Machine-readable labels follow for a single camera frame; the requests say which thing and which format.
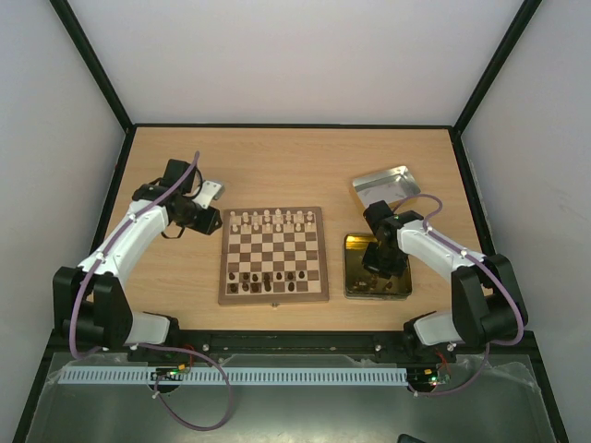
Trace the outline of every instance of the gray wall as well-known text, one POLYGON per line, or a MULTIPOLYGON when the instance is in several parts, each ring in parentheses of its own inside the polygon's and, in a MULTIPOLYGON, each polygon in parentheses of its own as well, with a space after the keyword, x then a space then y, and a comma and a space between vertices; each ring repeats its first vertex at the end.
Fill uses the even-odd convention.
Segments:
POLYGON ((71 0, 135 122, 453 124, 521 0, 71 0))
POLYGON ((571 441, 591 434, 591 3, 545 0, 464 134, 571 441))
POLYGON ((49 2, 0 3, 0 60, 0 441, 11 441, 53 326, 53 274, 88 253, 123 132, 49 2))

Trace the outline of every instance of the white slotted strip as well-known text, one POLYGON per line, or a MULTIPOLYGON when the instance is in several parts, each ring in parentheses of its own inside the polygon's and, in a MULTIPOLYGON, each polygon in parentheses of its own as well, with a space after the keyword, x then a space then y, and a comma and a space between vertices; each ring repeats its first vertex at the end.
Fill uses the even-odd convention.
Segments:
MULTIPOLYGON (((226 367, 237 386, 406 386, 406 370, 397 368, 260 368, 226 367)), ((71 366, 62 372, 63 385, 145 385, 155 378, 154 367, 71 366)), ((223 385, 211 367, 194 367, 161 384, 223 385)))

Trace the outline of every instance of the black metal frame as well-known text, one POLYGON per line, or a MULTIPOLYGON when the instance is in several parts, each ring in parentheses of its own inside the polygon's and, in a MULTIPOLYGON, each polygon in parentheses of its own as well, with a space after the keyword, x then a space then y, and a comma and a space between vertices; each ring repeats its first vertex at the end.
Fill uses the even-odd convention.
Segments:
MULTIPOLYGON (((72 8, 67 0, 50 0, 58 17, 64 24, 73 43, 78 48, 80 55, 96 80, 99 88, 116 118, 126 132, 121 153, 115 167, 115 172, 107 198, 103 206, 103 212, 97 226, 96 234, 92 241, 91 250, 94 250, 106 235, 107 226, 111 218, 115 199, 126 168, 127 158, 133 144, 138 127, 242 127, 242 128, 341 128, 341 129, 445 129, 449 132, 453 146, 453 152, 458 164, 458 170, 462 177, 464 190, 472 212, 478 240, 483 253, 492 255, 495 248, 490 236, 485 212, 476 189, 474 176, 470 169, 470 163, 466 157, 462 134, 471 118, 474 116, 478 105, 484 99, 494 79, 501 71, 525 27, 534 16, 541 0, 524 0, 511 26, 508 28, 497 51, 488 63, 488 66, 478 81, 475 90, 466 103, 455 126, 448 125, 257 125, 257 124, 132 124, 127 112, 119 100, 115 88, 107 77, 96 53, 92 50, 89 40, 84 34, 72 8)), ((216 330, 185 330, 181 331, 186 341, 197 344, 208 344, 208 352, 216 357, 228 356, 230 353, 342 353, 353 357, 365 356, 378 362, 393 362, 405 367, 413 367, 416 364, 410 361, 401 361, 400 353, 377 351, 376 344, 383 344, 384 349, 396 349, 400 332, 280 332, 280 331, 216 331, 216 330)), ((460 346, 458 353, 480 353, 481 349, 472 349, 460 346)), ((27 403, 21 420, 18 424, 15 442, 24 441, 29 432, 30 423, 37 406, 37 401, 42 392, 44 380, 49 370, 51 359, 56 352, 68 352, 67 342, 53 333, 43 354, 39 370, 32 384, 27 403)), ((549 413, 549 419, 554 430, 554 435, 562 443, 568 441, 561 416, 552 394, 548 375, 542 361, 536 338, 533 332, 527 332, 524 339, 513 347, 491 347, 491 353, 501 354, 526 354, 529 356, 537 383, 541 387, 542 396, 549 413)))

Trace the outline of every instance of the wooden tabletop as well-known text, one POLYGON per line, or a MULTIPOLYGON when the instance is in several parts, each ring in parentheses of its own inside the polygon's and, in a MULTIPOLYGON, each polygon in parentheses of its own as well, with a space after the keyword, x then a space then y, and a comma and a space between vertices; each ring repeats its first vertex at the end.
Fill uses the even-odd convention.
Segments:
MULTIPOLYGON (((443 129, 142 127, 109 232, 124 216, 134 190, 162 176, 169 159, 190 162, 196 150, 205 179, 226 185, 213 205, 220 210, 322 207, 331 300, 277 308, 220 306, 221 230, 212 236, 187 231, 180 240, 156 238, 126 285, 133 310, 177 317, 182 329, 396 330, 410 318, 449 308, 449 284, 413 257, 413 293, 406 301, 344 297, 344 236, 368 232, 351 182, 394 166, 406 165, 422 191, 443 200, 443 212, 432 221, 438 230, 479 250, 452 143, 443 129)), ((418 199, 405 207, 427 214, 434 203, 418 199)), ((169 227, 171 233, 177 229, 169 227)))

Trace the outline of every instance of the chessboard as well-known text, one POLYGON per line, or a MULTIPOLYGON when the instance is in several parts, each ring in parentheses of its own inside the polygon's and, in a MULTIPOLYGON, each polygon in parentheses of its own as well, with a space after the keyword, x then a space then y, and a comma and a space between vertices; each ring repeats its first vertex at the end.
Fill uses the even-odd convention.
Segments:
POLYGON ((223 212, 220 305, 328 301, 318 207, 223 212))

